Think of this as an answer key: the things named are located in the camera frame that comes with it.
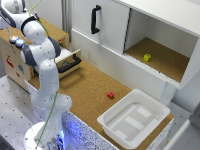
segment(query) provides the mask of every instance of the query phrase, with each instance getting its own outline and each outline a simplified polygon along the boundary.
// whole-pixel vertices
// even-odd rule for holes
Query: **cork surface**
[[[31,79],[29,83],[39,88],[38,77]],[[107,97],[107,93],[110,91],[115,94],[113,99]],[[120,150],[123,150],[120,145],[104,133],[97,118],[131,92],[131,89],[83,61],[80,68],[60,79],[58,92],[71,96],[73,104],[70,111],[72,113]],[[173,115],[167,116],[137,150],[146,149],[172,119]]]
[[[145,38],[125,53],[162,72],[168,77],[181,82],[189,63],[189,58],[169,49],[149,38]],[[152,60],[144,61],[145,54],[150,54]]]
[[[68,33],[58,29],[56,26],[50,24],[44,19],[40,18],[40,21],[46,27],[49,33],[49,36],[52,37],[53,39],[59,40],[62,37],[68,36]],[[9,29],[11,30],[12,35],[17,35],[20,39],[25,40],[26,44],[32,44],[32,42],[22,34],[21,30],[18,30],[12,27],[10,27]],[[7,29],[0,30],[0,37],[6,40],[7,42],[9,42],[10,34],[8,33],[8,30]]]

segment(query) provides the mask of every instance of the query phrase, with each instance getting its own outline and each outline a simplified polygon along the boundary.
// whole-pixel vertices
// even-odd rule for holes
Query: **small red toy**
[[[109,92],[107,94],[108,98],[113,99],[114,98],[114,93],[113,92]]]

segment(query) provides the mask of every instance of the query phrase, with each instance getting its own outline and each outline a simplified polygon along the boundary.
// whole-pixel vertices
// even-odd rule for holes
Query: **black handle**
[[[82,62],[82,60],[76,56],[76,54],[73,55],[73,58],[74,58],[74,62],[73,63],[70,63],[69,65],[67,66],[64,66],[64,67],[61,67],[61,68],[58,68],[58,72],[59,73],[63,73],[71,68],[73,68],[74,66],[80,64]]]
[[[96,12],[98,10],[101,10],[101,7],[96,5],[96,8],[92,10],[92,24],[91,24],[91,30],[92,34],[98,33],[100,30],[96,28]]]

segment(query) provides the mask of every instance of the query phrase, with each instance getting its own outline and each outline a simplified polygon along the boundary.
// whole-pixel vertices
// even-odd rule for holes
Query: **yellow object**
[[[149,54],[144,55],[144,60],[147,61],[147,62],[150,61],[151,55],[149,55]]]

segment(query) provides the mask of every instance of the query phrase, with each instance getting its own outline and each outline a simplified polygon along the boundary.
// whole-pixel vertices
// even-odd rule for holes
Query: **white plastic bin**
[[[169,113],[169,108],[135,89],[97,120],[122,147],[135,149]]]

